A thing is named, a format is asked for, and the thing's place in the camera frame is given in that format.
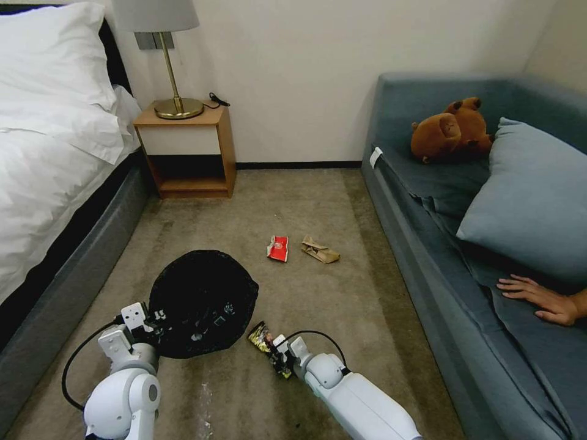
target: sofa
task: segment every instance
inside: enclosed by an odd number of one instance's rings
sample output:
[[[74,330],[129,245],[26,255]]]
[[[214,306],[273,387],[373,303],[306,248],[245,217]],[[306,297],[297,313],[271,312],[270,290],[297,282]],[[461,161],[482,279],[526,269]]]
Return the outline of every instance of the sofa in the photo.
[[[482,98],[488,133],[507,117],[587,152],[587,97],[571,90],[530,76],[385,73],[375,91],[361,170],[466,436],[583,438],[587,394],[573,373],[580,374],[587,361],[584,324],[570,329],[545,324],[533,317],[529,304],[499,302],[501,295],[475,278],[475,262],[450,227],[458,226],[488,179],[488,161],[428,166],[410,157],[412,122],[469,96]],[[382,152],[378,158],[376,148]],[[431,197],[418,193],[444,187],[463,189],[455,201],[461,208],[451,218],[434,213]],[[507,259],[483,249],[469,255],[489,255],[484,263],[510,268]],[[500,311],[511,307],[533,321],[519,325],[504,318]],[[552,348],[550,359],[540,353],[542,343]]]

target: gray blanket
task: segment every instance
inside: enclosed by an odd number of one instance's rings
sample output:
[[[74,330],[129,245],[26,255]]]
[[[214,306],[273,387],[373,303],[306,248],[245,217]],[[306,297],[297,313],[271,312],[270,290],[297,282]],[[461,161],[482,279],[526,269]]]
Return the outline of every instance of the gray blanket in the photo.
[[[489,177],[487,161],[423,166],[410,158],[407,146],[378,146],[389,172],[426,209],[481,287],[473,292],[456,286],[454,291],[528,403],[564,436],[587,438],[587,389],[582,380],[587,323],[583,320],[573,328],[564,328],[540,321],[533,314],[533,305],[504,298],[495,284],[498,278],[517,273],[560,293],[573,293],[576,287],[556,284],[543,274],[455,237],[469,204]],[[518,352],[511,353],[504,343],[504,332],[515,339]]]

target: black headboard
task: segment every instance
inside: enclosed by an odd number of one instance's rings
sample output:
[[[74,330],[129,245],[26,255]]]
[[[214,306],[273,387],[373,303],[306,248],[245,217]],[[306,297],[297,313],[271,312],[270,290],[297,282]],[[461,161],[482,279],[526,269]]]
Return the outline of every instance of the black headboard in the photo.
[[[63,5],[49,5],[49,4],[0,4],[0,15],[11,15],[16,14],[19,12],[24,12],[31,9],[38,9],[45,6],[63,6]],[[124,70],[124,64],[122,63],[122,58],[120,57],[120,52],[118,50],[118,46],[116,45],[116,41],[114,41],[114,36],[112,35],[112,30],[110,30],[110,26],[106,20],[102,23],[102,27],[100,28],[100,40],[102,40],[102,44],[104,44],[104,49],[106,50],[106,56],[108,57],[108,76],[110,77],[110,82],[112,84],[119,84],[125,89],[132,93],[130,89],[130,84],[128,83],[127,72]]]

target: white wall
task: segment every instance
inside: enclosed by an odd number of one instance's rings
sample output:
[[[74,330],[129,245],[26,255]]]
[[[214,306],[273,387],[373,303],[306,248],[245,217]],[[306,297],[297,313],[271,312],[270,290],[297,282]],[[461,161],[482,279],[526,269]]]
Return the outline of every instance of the white wall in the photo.
[[[586,19],[586,0],[559,0],[526,72],[587,92]]]
[[[196,0],[171,59],[180,94],[231,102],[238,161],[359,160],[379,73],[520,72],[555,2]],[[140,104],[169,97],[163,55],[114,32]]]

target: lampshade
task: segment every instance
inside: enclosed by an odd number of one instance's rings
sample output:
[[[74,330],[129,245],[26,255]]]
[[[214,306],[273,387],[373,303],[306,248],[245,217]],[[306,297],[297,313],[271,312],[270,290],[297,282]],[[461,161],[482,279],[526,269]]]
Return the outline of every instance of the lampshade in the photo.
[[[193,0],[113,0],[120,30],[173,32],[200,25]]]

